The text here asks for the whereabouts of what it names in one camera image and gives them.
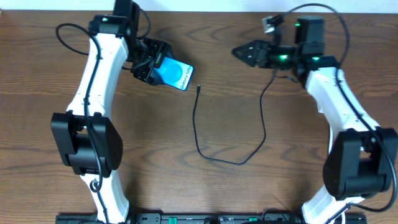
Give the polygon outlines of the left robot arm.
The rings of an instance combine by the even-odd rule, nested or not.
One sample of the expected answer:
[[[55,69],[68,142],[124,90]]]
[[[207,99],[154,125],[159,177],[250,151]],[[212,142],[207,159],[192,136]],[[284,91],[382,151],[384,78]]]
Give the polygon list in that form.
[[[155,70],[171,54],[166,42],[137,34],[142,13],[134,1],[116,0],[111,14],[96,15],[87,29],[75,26],[90,40],[87,63],[72,102],[50,122],[62,162],[89,187],[100,223],[124,223],[129,213],[118,174],[123,140],[111,122],[119,74],[131,62],[134,78],[164,84]]]

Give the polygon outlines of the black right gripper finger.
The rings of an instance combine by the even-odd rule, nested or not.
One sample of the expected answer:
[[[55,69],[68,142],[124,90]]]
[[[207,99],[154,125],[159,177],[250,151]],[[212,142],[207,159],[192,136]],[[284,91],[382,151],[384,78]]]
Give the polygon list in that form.
[[[232,53],[244,53],[244,52],[250,52],[250,51],[254,51],[257,49],[258,45],[261,45],[261,41],[260,40],[253,40],[249,43],[243,44],[239,47],[235,47],[232,50]]]
[[[237,59],[246,63],[250,67],[255,67],[257,64],[257,58],[254,55],[254,51],[244,52],[244,53],[232,53]]]

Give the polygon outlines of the blue Galaxy smartphone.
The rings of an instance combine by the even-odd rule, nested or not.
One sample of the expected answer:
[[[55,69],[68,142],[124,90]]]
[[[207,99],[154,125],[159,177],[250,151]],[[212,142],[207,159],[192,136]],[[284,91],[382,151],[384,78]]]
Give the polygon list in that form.
[[[169,57],[164,57],[161,66],[154,69],[163,84],[181,91],[187,90],[194,71],[193,66]]]

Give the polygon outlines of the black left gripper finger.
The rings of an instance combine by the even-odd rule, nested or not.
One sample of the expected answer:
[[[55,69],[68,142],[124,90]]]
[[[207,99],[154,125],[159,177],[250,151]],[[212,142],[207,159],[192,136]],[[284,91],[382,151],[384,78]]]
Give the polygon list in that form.
[[[152,70],[150,72],[150,74],[148,74],[147,78],[144,81],[147,84],[150,84],[152,86],[163,85],[164,84],[164,81],[163,81],[162,77],[155,70]]]
[[[172,51],[172,47],[167,43],[159,44],[159,49],[157,53],[157,59],[161,59],[162,57],[168,57],[174,59],[174,53]]]

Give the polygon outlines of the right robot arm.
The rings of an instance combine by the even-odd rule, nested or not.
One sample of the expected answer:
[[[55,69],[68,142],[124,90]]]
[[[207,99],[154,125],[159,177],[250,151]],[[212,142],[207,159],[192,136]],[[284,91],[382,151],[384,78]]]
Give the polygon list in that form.
[[[283,21],[283,15],[264,18],[264,30],[273,40],[255,40],[232,53],[252,67],[291,70],[328,121],[331,140],[323,166],[323,186],[302,205],[302,221],[332,223],[347,209],[360,207],[364,199],[397,190],[397,133],[382,128],[365,112],[340,63],[325,55],[322,17],[300,16],[293,46],[280,42]]]

